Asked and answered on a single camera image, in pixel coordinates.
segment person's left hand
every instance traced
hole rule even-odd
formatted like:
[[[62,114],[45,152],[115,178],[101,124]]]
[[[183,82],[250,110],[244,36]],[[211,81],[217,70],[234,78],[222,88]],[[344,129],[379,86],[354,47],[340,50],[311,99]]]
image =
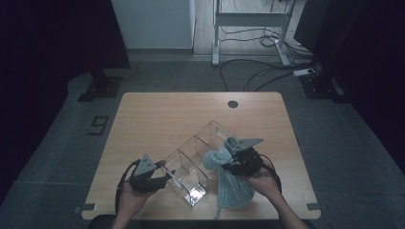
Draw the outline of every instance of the person's left hand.
[[[146,200],[156,192],[157,191],[149,193],[136,192],[128,182],[124,182],[121,187],[117,216],[112,228],[125,228],[131,218],[142,209]]]

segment person's right hand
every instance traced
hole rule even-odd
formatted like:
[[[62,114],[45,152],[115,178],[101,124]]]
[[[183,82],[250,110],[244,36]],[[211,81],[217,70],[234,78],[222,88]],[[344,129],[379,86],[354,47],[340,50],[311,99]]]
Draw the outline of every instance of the person's right hand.
[[[268,161],[264,160],[264,164],[274,169]],[[265,168],[261,168],[260,171],[253,176],[240,176],[240,178],[247,181],[256,192],[262,194],[269,200],[281,197],[276,180]]]

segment hand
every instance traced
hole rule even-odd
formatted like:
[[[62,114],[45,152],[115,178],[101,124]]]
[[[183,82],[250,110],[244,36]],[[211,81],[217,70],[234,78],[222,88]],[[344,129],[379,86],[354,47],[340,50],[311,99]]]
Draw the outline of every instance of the hand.
[[[118,212],[111,228],[125,228],[131,218],[136,215],[145,204],[146,200],[157,191],[140,193],[132,189],[128,182],[124,182],[119,197]]]
[[[274,169],[274,167],[268,161],[265,160],[264,164]],[[256,190],[256,192],[262,194],[270,201],[275,198],[282,197],[278,189],[276,180],[265,168],[261,168],[260,171],[253,176],[240,176],[240,178],[247,181],[252,186],[252,188]]]

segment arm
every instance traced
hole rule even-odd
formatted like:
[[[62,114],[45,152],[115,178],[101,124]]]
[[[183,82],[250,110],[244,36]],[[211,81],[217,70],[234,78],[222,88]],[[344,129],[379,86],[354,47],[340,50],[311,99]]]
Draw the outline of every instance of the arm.
[[[241,179],[250,183],[256,192],[265,196],[274,208],[277,210],[280,221],[286,229],[308,229],[307,225],[301,221],[289,207],[277,187],[277,183],[270,175],[269,171],[262,168],[257,174],[251,177],[241,177]]]
[[[145,205],[146,200],[156,192],[146,194],[135,192],[128,182],[124,182],[121,188],[118,212],[111,229],[125,229],[131,218]]]

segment black stand leg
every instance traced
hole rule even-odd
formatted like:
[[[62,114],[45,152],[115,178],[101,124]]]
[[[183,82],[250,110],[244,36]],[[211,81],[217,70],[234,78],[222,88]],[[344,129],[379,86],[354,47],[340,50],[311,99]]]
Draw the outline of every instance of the black stand leg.
[[[77,101],[91,102],[94,98],[115,98],[121,83],[122,76],[107,76],[102,69],[91,70],[93,82],[85,94],[82,94]]]

